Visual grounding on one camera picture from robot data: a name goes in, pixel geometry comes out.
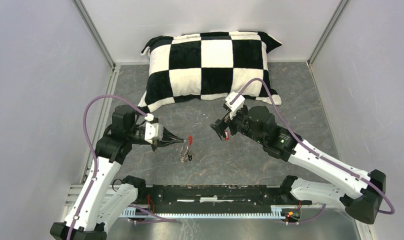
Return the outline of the metal keyring with red handle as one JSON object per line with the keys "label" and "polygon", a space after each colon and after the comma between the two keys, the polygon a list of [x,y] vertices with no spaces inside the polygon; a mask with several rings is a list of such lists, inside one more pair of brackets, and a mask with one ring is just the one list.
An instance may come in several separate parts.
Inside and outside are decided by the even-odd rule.
{"label": "metal keyring with red handle", "polygon": [[183,146],[180,149],[179,159],[182,163],[191,162],[193,160],[193,137],[189,135],[187,139],[184,140]]}

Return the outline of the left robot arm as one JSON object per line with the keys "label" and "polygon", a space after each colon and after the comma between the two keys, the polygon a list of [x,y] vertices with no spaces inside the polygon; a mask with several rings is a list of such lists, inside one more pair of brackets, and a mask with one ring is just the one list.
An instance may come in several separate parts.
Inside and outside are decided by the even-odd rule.
{"label": "left robot arm", "polygon": [[131,204],[147,198],[146,181],[126,176],[117,192],[104,203],[115,175],[134,145],[149,145],[153,151],[184,142],[159,123],[152,114],[138,123],[139,112],[120,105],[111,115],[111,124],[97,141],[88,177],[71,211],[63,222],[53,223],[50,235],[56,240],[105,240],[120,214]]}

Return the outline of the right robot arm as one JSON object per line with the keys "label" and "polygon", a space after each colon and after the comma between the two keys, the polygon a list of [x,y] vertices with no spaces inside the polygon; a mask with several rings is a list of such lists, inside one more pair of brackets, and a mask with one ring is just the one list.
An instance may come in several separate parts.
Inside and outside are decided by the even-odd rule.
{"label": "right robot arm", "polygon": [[240,133],[260,144],[269,156],[309,170],[327,181],[287,176],[278,191],[283,203],[300,200],[342,207],[362,223],[375,223],[386,192],[385,173],[350,166],[318,150],[301,136],[292,136],[288,129],[277,125],[275,116],[265,106],[244,105],[235,116],[230,115],[227,113],[210,125],[221,140]]}

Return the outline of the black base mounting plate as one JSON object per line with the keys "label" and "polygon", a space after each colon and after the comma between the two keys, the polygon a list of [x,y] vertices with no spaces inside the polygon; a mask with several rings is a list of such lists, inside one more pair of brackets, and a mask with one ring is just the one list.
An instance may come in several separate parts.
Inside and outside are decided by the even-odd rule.
{"label": "black base mounting plate", "polygon": [[133,205],[155,214],[257,214],[271,206],[309,206],[278,185],[147,185]]}

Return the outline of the black white checkered pillow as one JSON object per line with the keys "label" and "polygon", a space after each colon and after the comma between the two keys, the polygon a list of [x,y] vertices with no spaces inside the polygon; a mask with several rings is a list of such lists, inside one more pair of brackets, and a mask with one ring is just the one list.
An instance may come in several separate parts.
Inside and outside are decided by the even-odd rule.
{"label": "black white checkered pillow", "polygon": [[268,54],[282,43],[263,31],[161,35],[141,54],[149,57],[146,89],[138,106],[146,113],[192,99],[215,100],[231,92],[280,105],[271,88]]}

